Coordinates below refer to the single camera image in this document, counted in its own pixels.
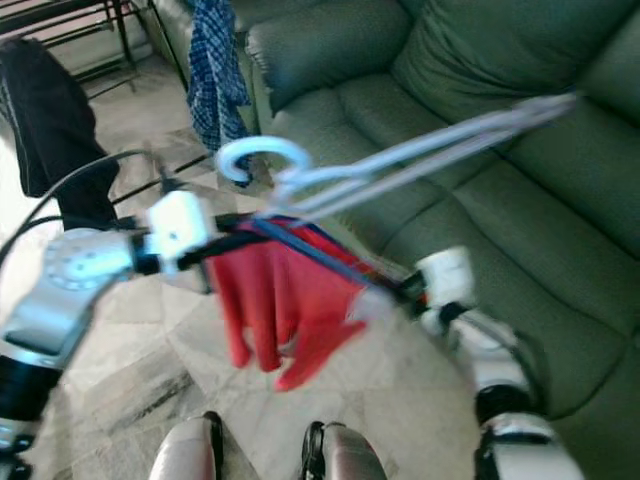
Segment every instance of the marble floor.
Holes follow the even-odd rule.
[[[141,64],[134,84],[135,91],[123,86],[92,103],[104,148],[151,145],[171,166],[202,153],[171,69],[152,58]],[[0,143],[0,241],[35,203],[20,191],[12,155],[10,142]],[[112,196],[155,176],[139,158],[124,163]],[[266,181],[240,193],[210,165],[187,170],[182,178],[217,213],[255,210],[268,193]],[[119,213],[140,213],[157,196],[149,191],[134,197]],[[52,204],[47,213],[55,210]],[[58,232],[56,226],[42,227],[21,240],[2,275],[3,318],[37,275],[40,259],[34,252]],[[390,479],[473,477],[477,432],[471,398],[447,358],[401,315],[372,325],[314,381],[286,394],[273,391],[274,375],[232,368],[226,349],[215,296],[159,277],[115,288],[100,302],[93,329],[27,455],[36,465],[35,478],[146,479],[170,428],[206,410],[216,410],[225,422],[224,478],[296,479],[302,437],[313,420],[341,421],[361,431]]]

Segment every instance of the green leather couch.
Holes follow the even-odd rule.
[[[233,3],[248,125],[320,165],[527,97],[584,93],[551,126],[333,223],[406,266],[467,246],[482,308],[543,342],[550,413],[588,478],[640,478],[637,0]],[[190,10],[157,4],[186,68]]]

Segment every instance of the red cloth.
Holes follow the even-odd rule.
[[[295,235],[343,263],[368,273],[359,259],[314,228]],[[291,366],[276,389],[292,390],[315,375],[331,354],[363,332],[363,321],[348,322],[355,297],[362,291],[342,276],[276,241],[252,245],[206,261],[225,315],[231,362],[248,365],[252,351],[245,329],[253,334],[260,368],[281,366],[282,347],[292,344]]]

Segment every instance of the blue plaid shirt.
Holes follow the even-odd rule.
[[[187,102],[193,128],[209,152],[249,135],[238,107],[251,105],[240,73],[235,15],[229,0],[189,0],[194,7]],[[248,171],[248,161],[239,167]]]

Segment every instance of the white plastic hanger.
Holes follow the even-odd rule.
[[[416,137],[351,165],[314,168],[311,155],[295,143],[272,136],[249,137],[223,146],[216,155],[220,172],[231,180],[244,182],[247,174],[236,166],[246,155],[260,152],[282,155],[291,166],[276,174],[276,187],[260,218],[273,215],[300,217],[296,225],[317,221],[358,205],[389,190],[437,172],[522,132],[541,126],[570,111],[577,96],[567,93],[536,97],[517,103],[510,110],[482,115],[459,124]],[[425,153],[452,145],[401,171],[376,181],[382,170]],[[294,196],[328,181],[342,180],[299,202]]]

